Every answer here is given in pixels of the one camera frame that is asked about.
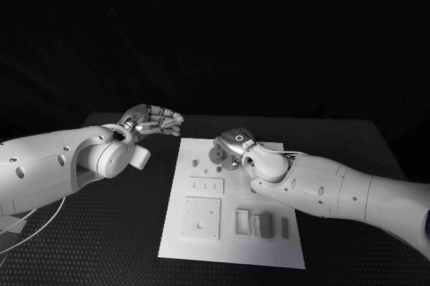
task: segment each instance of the dark backdrop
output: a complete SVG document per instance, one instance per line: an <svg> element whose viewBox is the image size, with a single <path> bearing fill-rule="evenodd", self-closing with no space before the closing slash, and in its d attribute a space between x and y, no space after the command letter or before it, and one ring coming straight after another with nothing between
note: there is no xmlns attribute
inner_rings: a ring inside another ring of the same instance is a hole
<svg viewBox="0 0 430 286"><path fill-rule="evenodd" d="M429 0L0 1L0 139L142 103L369 119L430 182Z"/></svg>

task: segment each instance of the white paper sheet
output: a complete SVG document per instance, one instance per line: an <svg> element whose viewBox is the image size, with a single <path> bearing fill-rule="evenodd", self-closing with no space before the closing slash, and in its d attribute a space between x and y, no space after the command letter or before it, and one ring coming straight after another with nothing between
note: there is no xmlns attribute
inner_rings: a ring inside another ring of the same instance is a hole
<svg viewBox="0 0 430 286"><path fill-rule="evenodd" d="M273 150L283 150L283 145L279 143L265 142L265 144ZM211 162L208 156L213 147L210 139L182 138L159 257L305 269L295 209L279 202L250 196L247 186L252 179L243 166L234 171L223 169L217 172L217 164ZM197 167L193 166L193 160L198 160ZM190 194L190 177L223 178L224 195ZM187 196L221 199L219 240L181 237ZM236 235L236 210L250 212L250 237ZM273 239L253 237L253 216L265 212L273 215ZM288 218L288 239L283 239L282 218Z"/></svg>

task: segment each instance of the textured table surface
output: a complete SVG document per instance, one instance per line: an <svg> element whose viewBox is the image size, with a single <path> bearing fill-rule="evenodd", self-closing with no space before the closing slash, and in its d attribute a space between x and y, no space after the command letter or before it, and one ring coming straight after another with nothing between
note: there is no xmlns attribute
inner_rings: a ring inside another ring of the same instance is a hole
<svg viewBox="0 0 430 286"><path fill-rule="evenodd" d="M96 113L86 126L122 114ZM258 139L320 155L354 169L406 179L369 121L188 115L182 136L216 138L245 126ZM9 254L0 285L430 285L430 262L383 230L296 212L307 270L158 258L181 139L151 135L146 168L90 184L66 200L47 229ZM60 202L32 215L28 237Z"/></svg>

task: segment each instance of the robotic hand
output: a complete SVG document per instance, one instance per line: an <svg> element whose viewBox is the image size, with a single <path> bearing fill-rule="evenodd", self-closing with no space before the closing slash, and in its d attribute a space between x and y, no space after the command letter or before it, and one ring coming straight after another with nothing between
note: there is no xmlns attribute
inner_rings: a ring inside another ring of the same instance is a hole
<svg viewBox="0 0 430 286"><path fill-rule="evenodd" d="M243 163L252 190L322 218L380 227L430 259L430 185L369 175L334 160L278 152L246 129L216 138L210 158L227 170Z"/></svg>
<svg viewBox="0 0 430 286"><path fill-rule="evenodd" d="M92 182L116 177L132 164L144 169L146 135L180 136L184 117L158 106L133 107L118 124L51 132L0 144L0 216L34 210Z"/></svg>

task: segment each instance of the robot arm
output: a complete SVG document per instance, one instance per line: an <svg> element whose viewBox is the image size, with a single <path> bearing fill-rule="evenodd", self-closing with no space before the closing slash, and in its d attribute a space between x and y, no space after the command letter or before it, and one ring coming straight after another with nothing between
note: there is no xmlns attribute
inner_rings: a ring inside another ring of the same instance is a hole
<svg viewBox="0 0 430 286"><path fill-rule="evenodd" d="M154 133L180 136L180 113L142 104L118 124L51 132L0 144L0 216L34 210L92 182L144 169L151 152L136 145Z"/></svg>
<svg viewBox="0 0 430 286"><path fill-rule="evenodd" d="M353 219L380 227L430 259L430 185L364 174L334 160L275 152L247 129L214 140L213 162L234 170L242 161L252 189L305 213Z"/></svg>

